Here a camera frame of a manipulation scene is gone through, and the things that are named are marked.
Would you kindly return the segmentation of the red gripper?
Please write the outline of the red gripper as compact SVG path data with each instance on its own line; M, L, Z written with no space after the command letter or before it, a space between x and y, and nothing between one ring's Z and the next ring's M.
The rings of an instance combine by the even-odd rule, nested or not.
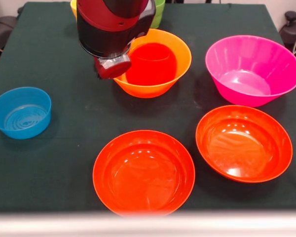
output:
M125 73L131 67L129 57L112 59L94 58L95 69L101 79L113 79Z

